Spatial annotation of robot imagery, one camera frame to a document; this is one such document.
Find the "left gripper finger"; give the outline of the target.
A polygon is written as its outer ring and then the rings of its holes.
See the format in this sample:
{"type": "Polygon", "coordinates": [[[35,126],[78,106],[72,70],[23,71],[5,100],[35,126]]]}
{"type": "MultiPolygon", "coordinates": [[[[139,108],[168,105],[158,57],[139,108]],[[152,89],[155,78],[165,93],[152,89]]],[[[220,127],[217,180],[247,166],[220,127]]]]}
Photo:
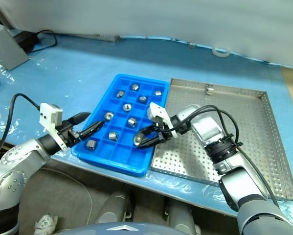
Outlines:
{"type": "Polygon", "coordinates": [[[83,121],[85,121],[90,114],[91,114],[90,112],[77,113],[74,116],[69,118],[69,122],[73,126],[78,125],[78,124],[82,123],[83,121]]]}
{"type": "Polygon", "coordinates": [[[87,138],[89,138],[91,135],[95,134],[98,132],[103,126],[104,126],[105,121],[96,121],[93,124],[89,125],[85,130],[79,132],[79,137],[77,138],[77,141],[84,141],[87,138]]]}

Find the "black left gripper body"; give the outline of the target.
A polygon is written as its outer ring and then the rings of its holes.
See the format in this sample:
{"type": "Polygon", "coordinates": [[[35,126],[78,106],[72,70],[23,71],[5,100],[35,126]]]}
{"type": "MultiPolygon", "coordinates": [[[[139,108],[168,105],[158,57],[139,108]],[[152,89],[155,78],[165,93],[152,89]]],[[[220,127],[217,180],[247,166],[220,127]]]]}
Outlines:
{"type": "Polygon", "coordinates": [[[74,147],[81,141],[78,133],[73,130],[73,125],[67,120],[63,120],[62,124],[57,126],[57,131],[67,147],[74,147]]]}

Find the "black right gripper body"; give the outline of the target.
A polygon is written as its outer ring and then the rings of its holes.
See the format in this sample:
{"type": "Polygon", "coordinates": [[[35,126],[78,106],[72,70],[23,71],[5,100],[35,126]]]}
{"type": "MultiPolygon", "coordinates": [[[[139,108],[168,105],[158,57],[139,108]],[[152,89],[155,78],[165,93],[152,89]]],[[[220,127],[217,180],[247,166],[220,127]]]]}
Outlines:
{"type": "Polygon", "coordinates": [[[170,128],[163,121],[156,122],[154,126],[154,130],[157,133],[156,143],[166,142],[173,137],[171,132],[165,132],[165,130],[169,130],[170,128]]]}

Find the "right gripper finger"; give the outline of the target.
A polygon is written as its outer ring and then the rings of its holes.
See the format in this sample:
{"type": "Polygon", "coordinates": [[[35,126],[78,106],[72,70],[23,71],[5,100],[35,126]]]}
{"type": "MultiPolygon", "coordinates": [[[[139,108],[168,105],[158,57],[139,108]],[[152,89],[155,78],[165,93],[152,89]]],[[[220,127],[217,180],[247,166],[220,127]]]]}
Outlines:
{"type": "Polygon", "coordinates": [[[147,126],[142,128],[136,134],[138,137],[157,137],[158,136],[158,127],[155,126],[147,126]]]}
{"type": "Polygon", "coordinates": [[[137,146],[137,148],[149,148],[149,147],[153,147],[159,143],[161,143],[161,140],[159,137],[155,137],[152,139],[145,139],[137,146]]]}

